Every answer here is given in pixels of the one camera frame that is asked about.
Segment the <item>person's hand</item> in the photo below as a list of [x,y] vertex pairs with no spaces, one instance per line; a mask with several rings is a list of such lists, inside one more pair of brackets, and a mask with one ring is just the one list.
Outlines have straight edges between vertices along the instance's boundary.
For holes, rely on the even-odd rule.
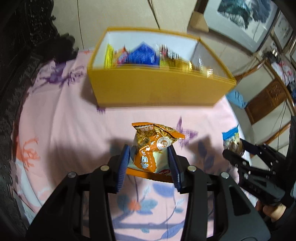
[[278,206],[264,205],[260,200],[257,201],[255,206],[257,211],[263,211],[263,213],[268,216],[272,222],[279,220],[283,216],[286,208],[287,207],[283,204],[279,204]]

